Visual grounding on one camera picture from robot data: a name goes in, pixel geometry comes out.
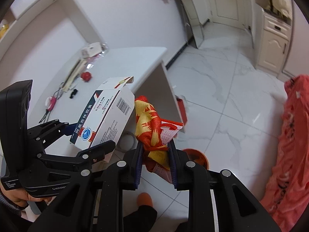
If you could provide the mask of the person's left hand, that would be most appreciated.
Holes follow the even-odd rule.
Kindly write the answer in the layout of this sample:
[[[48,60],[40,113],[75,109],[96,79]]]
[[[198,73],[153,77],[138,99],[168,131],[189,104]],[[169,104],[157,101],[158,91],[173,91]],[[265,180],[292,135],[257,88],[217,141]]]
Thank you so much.
[[[26,190],[23,188],[18,188],[15,190],[5,190],[1,184],[1,195],[6,197],[12,203],[18,206],[18,208],[25,209],[28,206],[28,202],[41,202],[49,203],[52,198],[44,197],[44,198],[36,198],[31,196]]]

